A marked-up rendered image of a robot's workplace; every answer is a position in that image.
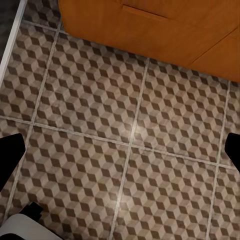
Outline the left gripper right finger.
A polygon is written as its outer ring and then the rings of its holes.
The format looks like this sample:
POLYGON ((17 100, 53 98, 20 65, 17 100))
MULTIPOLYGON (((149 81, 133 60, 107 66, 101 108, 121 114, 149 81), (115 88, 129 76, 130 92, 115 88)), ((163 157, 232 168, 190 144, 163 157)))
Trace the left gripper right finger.
POLYGON ((240 134, 229 133, 224 150, 240 172, 240 134))

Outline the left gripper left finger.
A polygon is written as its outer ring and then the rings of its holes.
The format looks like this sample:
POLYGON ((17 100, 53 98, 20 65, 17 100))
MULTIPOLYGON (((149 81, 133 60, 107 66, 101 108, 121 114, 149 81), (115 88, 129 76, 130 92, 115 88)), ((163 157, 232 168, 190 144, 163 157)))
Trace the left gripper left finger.
POLYGON ((21 133, 0 138, 0 192, 26 151, 21 133))

